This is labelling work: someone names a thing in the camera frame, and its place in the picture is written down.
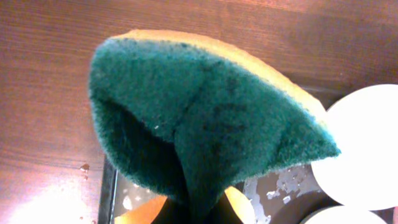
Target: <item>white round object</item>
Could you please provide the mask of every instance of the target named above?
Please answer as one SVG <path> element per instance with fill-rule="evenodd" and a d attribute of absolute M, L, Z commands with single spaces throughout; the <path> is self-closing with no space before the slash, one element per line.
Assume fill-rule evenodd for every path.
<path fill-rule="evenodd" d="M 311 214 L 300 224 L 387 224 L 376 214 L 346 206 L 326 208 Z"/>
<path fill-rule="evenodd" d="M 398 85 L 358 90 L 336 102 L 327 120 L 341 154 L 312 163 L 322 190 L 346 206 L 398 206 Z"/>

